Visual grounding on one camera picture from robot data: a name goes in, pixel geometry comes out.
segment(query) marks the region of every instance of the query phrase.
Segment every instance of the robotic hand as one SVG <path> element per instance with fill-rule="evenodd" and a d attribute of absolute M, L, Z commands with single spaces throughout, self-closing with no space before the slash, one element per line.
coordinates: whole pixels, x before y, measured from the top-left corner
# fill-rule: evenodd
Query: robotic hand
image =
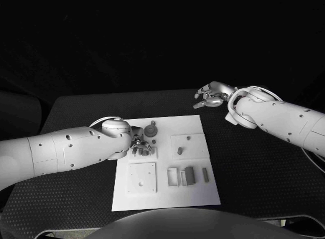
<path fill-rule="evenodd" d="M 238 89 L 213 81 L 194 95 L 203 101 L 193 108 L 217 107 L 227 101 L 226 120 L 281 138 L 325 158 L 325 114 L 282 101 L 265 88 Z"/>
<path fill-rule="evenodd" d="M 102 126 L 92 128 L 102 121 Z M 41 175 L 120 159 L 131 147 L 133 154 L 147 156 L 151 152 L 144 129 L 120 117 L 105 117 L 89 127 L 0 141 L 0 190 Z"/>

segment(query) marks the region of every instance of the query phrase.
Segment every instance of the black mesh cloth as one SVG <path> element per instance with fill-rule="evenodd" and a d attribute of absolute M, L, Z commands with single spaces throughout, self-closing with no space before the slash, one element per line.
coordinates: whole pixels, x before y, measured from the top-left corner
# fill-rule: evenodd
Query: black mesh cloth
<path fill-rule="evenodd" d="M 299 147 L 261 129 L 225 120 L 227 103 L 193 109 L 196 89 L 61 97 L 41 134 L 124 119 L 200 115 L 222 205 L 202 206 L 256 219 L 299 217 L 291 229 L 324 237 L 325 179 Z M 16 184 L 5 208 L 5 239 L 30 239 L 45 230 L 99 228 L 141 211 L 112 212 L 117 161 Z"/>

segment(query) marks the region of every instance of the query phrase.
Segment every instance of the dark table surface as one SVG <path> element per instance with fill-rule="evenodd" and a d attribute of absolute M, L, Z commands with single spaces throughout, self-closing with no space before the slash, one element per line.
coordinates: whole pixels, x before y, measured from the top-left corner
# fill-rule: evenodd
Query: dark table surface
<path fill-rule="evenodd" d="M 193 109 L 196 89 L 61 97 L 41 134 L 124 119 L 200 115 L 222 205 L 202 206 L 256 219 L 298 217 L 289 229 L 325 236 L 325 179 L 295 145 L 225 120 L 227 104 Z M 16 184 L 0 230 L 5 239 L 42 231 L 101 228 L 140 211 L 112 212 L 117 161 Z"/>

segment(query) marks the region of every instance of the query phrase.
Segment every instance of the table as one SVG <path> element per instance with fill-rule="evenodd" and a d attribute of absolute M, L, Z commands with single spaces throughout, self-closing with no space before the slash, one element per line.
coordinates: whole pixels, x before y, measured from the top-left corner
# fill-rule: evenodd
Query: table
<path fill-rule="evenodd" d="M 124 119 L 200 115 L 222 205 L 202 206 L 252 218 L 299 217 L 289 229 L 325 236 L 325 179 L 301 148 L 259 129 L 232 125 L 226 103 L 193 109 L 196 89 L 58 98 L 41 134 Z M 3 211 L 5 239 L 42 231 L 101 228 L 143 212 L 112 212 L 117 161 L 43 175 L 16 184 Z"/>

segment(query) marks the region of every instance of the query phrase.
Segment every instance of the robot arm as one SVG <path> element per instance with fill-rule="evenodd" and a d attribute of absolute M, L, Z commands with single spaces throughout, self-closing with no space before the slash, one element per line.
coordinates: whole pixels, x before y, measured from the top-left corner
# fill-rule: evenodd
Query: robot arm
<path fill-rule="evenodd" d="M 0 141 L 0 190 L 29 178 L 123 158 L 130 147 L 143 155 L 151 151 L 143 129 L 121 118 L 107 120 L 99 129 L 78 127 Z"/>
<path fill-rule="evenodd" d="M 233 88 L 212 82 L 196 93 L 203 101 L 194 108 L 217 107 L 227 101 L 226 120 L 266 133 L 325 157 L 325 114 L 282 101 L 266 89 Z"/>

